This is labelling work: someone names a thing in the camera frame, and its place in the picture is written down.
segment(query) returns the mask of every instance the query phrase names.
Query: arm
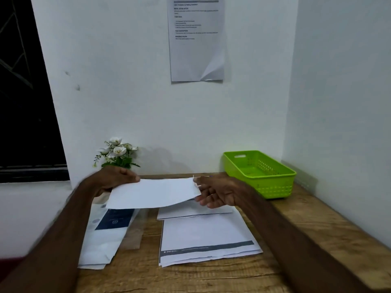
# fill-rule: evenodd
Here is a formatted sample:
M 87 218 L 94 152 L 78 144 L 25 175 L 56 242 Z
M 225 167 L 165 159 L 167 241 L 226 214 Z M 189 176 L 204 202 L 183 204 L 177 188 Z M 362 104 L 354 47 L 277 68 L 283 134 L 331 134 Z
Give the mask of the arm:
M 238 206 L 254 224 L 300 293 L 372 292 L 246 183 L 231 177 L 201 177 L 196 200 L 210 208 Z
M 73 292 L 93 198 L 112 187 L 138 181 L 133 172 L 114 166 L 82 181 L 41 241 L 0 284 L 0 292 Z

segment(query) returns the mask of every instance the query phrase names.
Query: flower bouquet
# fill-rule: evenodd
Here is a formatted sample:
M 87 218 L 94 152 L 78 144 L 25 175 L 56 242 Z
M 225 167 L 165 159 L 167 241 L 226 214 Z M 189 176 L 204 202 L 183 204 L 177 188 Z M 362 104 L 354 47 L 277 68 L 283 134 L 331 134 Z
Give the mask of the flower bouquet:
M 101 165 L 105 166 L 120 166 L 130 169 L 132 166 L 138 166 L 133 162 L 133 153 L 138 149 L 132 147 L 129 143 L 122 143 L 121 138 L 111 138 L 108 142 L 105 141 L 106 148 L 100 148 L 99 154 L 95 156 L 94 167 L 98 161 L 104 158 L 105 162 Z

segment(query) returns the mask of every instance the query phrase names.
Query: wooden desk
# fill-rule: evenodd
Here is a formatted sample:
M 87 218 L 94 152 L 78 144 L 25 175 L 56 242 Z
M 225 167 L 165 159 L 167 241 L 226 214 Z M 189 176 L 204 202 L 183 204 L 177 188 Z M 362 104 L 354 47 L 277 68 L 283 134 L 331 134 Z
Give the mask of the wooden desk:
M 391 288 L 391 251 L 298 185 L 272 202 L 291 222 L 373 289 Z M 161 221 L 149 211 L 139 250 L 119 250 L 104 270 L 80 270 L 77 293 L 292 292 L 252 223 L 263 249 L 255 256 L 158 266 Z

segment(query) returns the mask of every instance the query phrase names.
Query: dark window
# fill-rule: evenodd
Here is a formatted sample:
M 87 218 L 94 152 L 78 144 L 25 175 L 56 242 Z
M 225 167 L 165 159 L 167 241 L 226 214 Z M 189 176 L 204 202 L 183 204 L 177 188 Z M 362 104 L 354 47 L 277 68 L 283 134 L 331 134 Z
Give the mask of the dark window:
M 0 183 L 69 180 L 30 0 L 0 0 Z

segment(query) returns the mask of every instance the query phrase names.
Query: green plastic basket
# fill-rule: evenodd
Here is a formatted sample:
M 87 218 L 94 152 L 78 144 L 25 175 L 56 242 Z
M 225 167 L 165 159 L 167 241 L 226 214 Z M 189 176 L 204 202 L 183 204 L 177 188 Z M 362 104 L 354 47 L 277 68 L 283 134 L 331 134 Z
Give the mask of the green plastic basket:
M 224 169 L 254 187 L 264 198 L 287 197 L 296 172 L 260 151 L 224 152 Z

